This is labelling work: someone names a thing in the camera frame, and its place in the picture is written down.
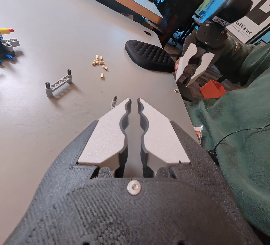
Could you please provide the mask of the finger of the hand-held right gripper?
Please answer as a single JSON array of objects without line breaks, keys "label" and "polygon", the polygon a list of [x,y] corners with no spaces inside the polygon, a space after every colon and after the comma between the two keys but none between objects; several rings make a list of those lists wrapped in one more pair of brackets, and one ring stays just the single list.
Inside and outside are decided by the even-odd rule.
[{"label": "finger of the hand-held right gripper", "polygon": [[208,68],[215,54],[209,52],[202,55],[200,58],[200,64],[196,67],[195,72],[192,74],[190,78],[188,78],[185,87],[188,87],[195,80],[197,80]]},{"label": "finger of the hand-held right gripper", "polygon": [[183,48],[182,56],[178,64],[178,69],[176,72],[175,82],[177,82],[182,74],[184,69],[188,66],[190,59],[197,53],[197,46],[194,43],[190,43],[187,48]]}]

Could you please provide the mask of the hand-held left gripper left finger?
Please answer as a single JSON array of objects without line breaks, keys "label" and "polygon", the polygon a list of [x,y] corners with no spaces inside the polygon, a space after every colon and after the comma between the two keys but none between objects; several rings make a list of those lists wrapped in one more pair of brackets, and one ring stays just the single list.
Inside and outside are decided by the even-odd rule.
[{"label": "hand-held left gripper left finger", "polygon": [[127,98],[103,115],[96,123],[77,163],[79,165],[108,167],[115,176],[124,176],[128,158],[125,129],[129,125],[131,99]]}]

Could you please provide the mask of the orange bag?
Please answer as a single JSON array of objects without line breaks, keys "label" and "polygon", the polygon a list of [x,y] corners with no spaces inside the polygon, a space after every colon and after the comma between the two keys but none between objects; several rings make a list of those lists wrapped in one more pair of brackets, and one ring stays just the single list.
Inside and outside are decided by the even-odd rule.
[{"label": "orange bag", "polygon": [[200,92],[204,98],[220,98],[227,93],[225,88],[217,81],[210,80],[200,87]]}]

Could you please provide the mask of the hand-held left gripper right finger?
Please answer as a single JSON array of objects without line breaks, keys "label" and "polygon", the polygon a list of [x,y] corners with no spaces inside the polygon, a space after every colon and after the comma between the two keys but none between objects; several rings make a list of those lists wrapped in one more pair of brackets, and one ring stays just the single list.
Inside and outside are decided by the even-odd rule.
[{"label": "hand-held left gripper right finger", "polygon": [[140,115],[141,162],[143,177],[153,177],[160,168],[190,165],[190,153],[177,135],[179,127],[141,98],[137,100]]}]

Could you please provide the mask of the pile of tan lego pins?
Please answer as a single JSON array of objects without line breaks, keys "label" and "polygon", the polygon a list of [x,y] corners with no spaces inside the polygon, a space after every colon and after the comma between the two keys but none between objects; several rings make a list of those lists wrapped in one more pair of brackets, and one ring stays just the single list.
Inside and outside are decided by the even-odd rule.
[{"label": "pile of tan lego pins", "polygon": [[101,66],[105,71],[109,71],[102,56],[95,55],[95,60],[92,62],[92,66]]}]

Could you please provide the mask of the black office chair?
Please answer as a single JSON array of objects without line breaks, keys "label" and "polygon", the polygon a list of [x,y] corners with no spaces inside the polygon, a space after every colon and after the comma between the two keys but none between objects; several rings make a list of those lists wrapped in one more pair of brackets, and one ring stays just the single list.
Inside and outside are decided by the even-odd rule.
[{"label": "black office chair", "polygon": [[163,34],[158,35],[162,48],[176,31],[184,31],[195,11],[205,0],[164,0],[158,4],[163,19],[159,24]]}]

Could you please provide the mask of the small clear packet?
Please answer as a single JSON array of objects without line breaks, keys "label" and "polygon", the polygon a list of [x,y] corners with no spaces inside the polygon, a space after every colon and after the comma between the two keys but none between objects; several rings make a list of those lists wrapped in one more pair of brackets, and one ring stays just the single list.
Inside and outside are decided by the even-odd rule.
[{"label": "small clear packet", "polygon": [[202,135],[203,135],[203,125],[195,124],[195,125],[193,125],[193,128],[194,128],[195,133],[197,135],[198,141],[201,144]]}]

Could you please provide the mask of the person's right forearm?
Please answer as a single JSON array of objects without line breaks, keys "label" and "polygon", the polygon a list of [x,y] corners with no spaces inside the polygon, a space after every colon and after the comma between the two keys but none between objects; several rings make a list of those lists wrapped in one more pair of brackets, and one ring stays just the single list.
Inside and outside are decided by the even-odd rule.
[{"label": "person's right forearm", "polygon": [[220,58],[214,63],[221,75],[232,83],[240,81],[240,68],[247,56],[254,50],[254,44],[244,44],[228,35]]}]

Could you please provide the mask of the black framed tag sign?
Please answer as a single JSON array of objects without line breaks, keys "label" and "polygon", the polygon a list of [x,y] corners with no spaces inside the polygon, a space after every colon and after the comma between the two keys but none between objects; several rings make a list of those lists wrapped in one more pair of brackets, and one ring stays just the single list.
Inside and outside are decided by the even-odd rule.
[{"label": "black framed tag sign", "polygon": [[269,31],[270,0],[251,0],[250,11],[227,30],[242,43],[253,44]]}]

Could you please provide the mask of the lego car chassis assembly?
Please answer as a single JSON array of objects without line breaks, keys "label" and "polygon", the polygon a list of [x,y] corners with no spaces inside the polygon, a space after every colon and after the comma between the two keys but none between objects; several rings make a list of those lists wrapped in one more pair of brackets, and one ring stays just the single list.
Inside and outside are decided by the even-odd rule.
[{"label": "lego car chassis assembly", "polygon": [[13,61],[16,57],[14,48],[20,46],[18,39],[11,38],[5,40],[3,35],[14,33],[12,28],[0,28],[0,65],[2,66],[3,61]]}]

